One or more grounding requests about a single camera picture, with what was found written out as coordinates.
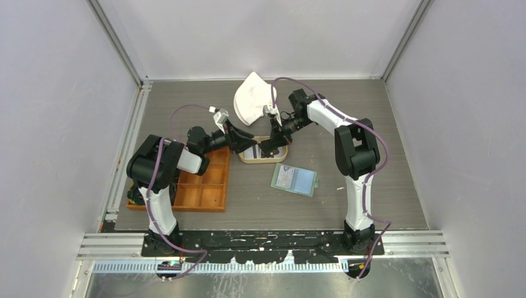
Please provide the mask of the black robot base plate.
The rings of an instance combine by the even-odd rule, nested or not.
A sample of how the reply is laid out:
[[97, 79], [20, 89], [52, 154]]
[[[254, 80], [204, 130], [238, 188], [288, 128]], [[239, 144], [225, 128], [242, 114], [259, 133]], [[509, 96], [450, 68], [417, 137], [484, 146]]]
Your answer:
[[342, 231], [332, 230], [183, 230], [183, 251], [169, 248], [144, 234], [142, 257], [184, 257], [197, 261], [207, 251], [204, 263], [279, 264], [291, 254], [295, 264], [335, 263], [338, 256], [383, 255], [382, 242], [350, 246]]

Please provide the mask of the green card holder wallet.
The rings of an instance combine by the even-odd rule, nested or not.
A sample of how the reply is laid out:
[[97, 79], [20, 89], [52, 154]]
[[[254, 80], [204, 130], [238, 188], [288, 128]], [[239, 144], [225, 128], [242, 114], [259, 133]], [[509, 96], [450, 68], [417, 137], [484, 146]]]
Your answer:
[[294, 194], [299, 194], [302, 196], [313, 197], [314, 190], [318, 187], [318, 183], [319, 183], [317, 172], [309, 170], [309, 169], [303, 169], [303, 168], [291, 166], [295, 168], [295, 174], [293, 178], [292, 187], [290, 189], [284, 189], [281, 187], [277, 187], [275, 185], [276, 176], [277, 176], [277, 172], [279, 170], [280, 165], [285, 165], [285, 164], [282, 164], [282, 163], [276, 164], [274, 173], [273, 173], [273, 177], [270, 183], [270, 186], [272, 188], [279, 189], [281, 191], [291, 192]]

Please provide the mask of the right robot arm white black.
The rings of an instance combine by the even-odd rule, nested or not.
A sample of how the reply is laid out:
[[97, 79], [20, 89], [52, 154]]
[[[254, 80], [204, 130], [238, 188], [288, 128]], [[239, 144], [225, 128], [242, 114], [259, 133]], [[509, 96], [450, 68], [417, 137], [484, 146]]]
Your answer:
[[260, 142], [262, 154], [271, 157], [278, 148], [292, 143], [292, 134], [315, 123], [334, 137], [336, 166], [345, 178], [347, 214], [342, 242], [352, 255], [359, 255], [375, 240], [373, 220], [363, 211], [370, 207], [370, 184], [380, 151], [373, 124], [368, 118], [357, 119], [332, 106], [320, 94], [307, 95], [298, 89], [288, 97], [293, 113], [288, 118], [271, 116], [272, 130], [267, 140]]

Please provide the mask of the beige oval card tray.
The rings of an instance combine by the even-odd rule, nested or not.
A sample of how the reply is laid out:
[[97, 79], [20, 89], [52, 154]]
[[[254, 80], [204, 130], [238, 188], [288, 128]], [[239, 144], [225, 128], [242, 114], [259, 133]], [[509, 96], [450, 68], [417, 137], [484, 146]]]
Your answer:
[[265, 157], [258, 145], [254, 145], [238, 154], [239, 159], [245, 164], [280, 163], [288, 155], [288, 146], [278, 148], [278, 153], [271, 157]]

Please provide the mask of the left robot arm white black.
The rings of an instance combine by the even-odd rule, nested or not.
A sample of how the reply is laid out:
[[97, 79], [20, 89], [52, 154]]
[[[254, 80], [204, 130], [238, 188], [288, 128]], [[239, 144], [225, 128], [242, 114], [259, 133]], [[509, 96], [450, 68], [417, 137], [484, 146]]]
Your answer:
[[149, 218], [148, 234], [157, 249], [174, 256], [181, 247], [179, 223], [172, 212], [169, 186], [178, 171], [202, 176], [210, 160], [207, 153], [227, 148], [238, 154], [257, 145], [253, 134], [226, 122], [217, 131], [207, 134], [195, 126], [187, 132], [186, 143], [150, 135], [127, 164], [127, 176], [143, 196]]

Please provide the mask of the white patterned credit card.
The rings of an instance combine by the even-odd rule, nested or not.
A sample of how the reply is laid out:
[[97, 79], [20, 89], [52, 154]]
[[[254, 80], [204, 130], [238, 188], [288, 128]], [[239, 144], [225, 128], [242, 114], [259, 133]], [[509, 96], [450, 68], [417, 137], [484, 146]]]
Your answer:
[[292, 187], [295, 168], [287, 165], [280, 165], [276, 176], [275, 185], [284, 189]]

